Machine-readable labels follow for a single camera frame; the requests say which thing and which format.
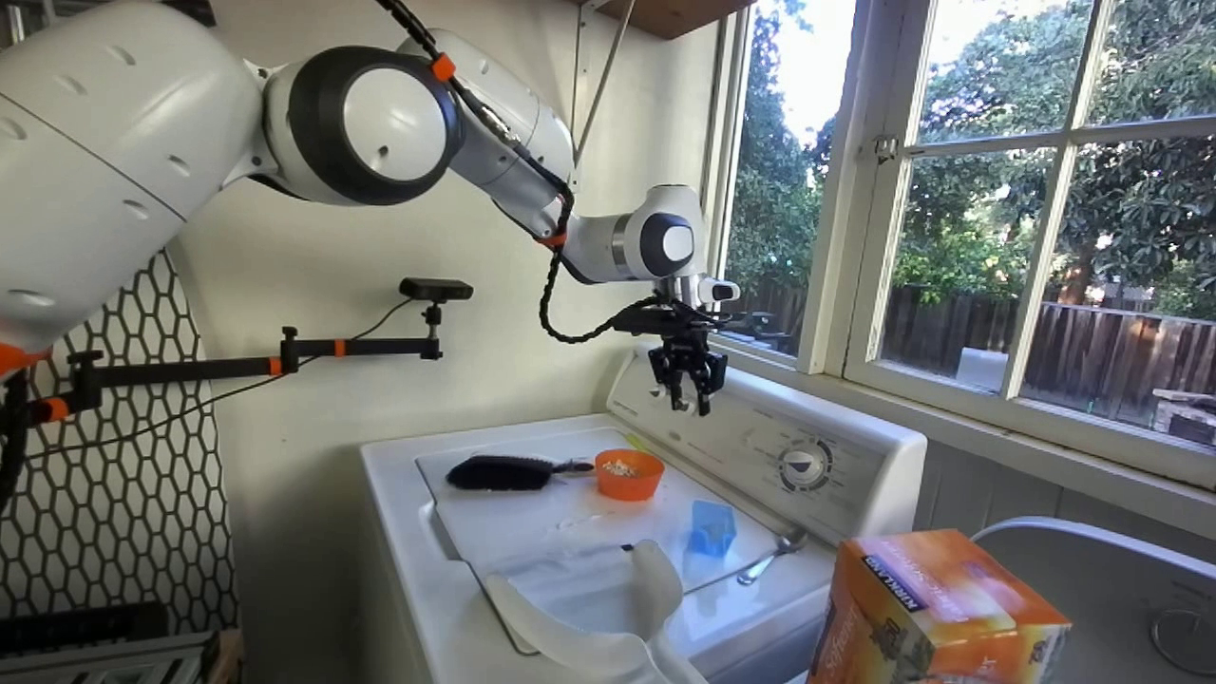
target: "black brush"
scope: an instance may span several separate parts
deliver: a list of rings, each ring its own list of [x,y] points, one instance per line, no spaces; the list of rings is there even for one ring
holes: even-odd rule
[[[448,471],[457,491],[540,491],[562,471],[594,471],[594,463],[552,463],[529,457],[471,457]]]

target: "box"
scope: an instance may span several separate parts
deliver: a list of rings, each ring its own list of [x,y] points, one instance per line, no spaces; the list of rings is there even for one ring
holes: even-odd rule
[[[834,553],[833,619],[814,684],[1034,684],[1067,616],[967,534],[911,531],[849,539]]]

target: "wall shelf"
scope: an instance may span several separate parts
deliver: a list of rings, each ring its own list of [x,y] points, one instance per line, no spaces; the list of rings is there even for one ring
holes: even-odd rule
[[[629,25],[658,36],[678,36],[747,2],[751,0],[637,0]],[[601,10],[620,17],[628,7],[629,7],[628,0],[607,0]]]

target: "washing machine knob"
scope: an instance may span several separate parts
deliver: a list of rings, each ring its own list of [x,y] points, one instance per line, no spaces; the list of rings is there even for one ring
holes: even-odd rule
[[[833,473],[833,447],[823,441],[787,447],[777,457],[777,473],[790,491],[815,491]]]

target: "window pane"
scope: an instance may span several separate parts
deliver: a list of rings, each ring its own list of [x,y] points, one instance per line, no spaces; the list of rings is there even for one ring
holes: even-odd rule
[[[1056,153],[911,164],[881,357],[999,392]]]
[[[919,139],[1061,129],[1091,0],[938,0]]]
[[[725,329],[777,353],[796,353],[849,7],[849,0],[754,2],[725,254],[725,277],[743,297],[725,306]]]
[[[1216,135],[1080,153],[1024,398],[1156,426],[1174,410],[1162,392],[1195,392],[1216,426],[1212,177]]]
[[[1120,0],[1101,48],[1096,121],[1216,115],[1216,2]]]

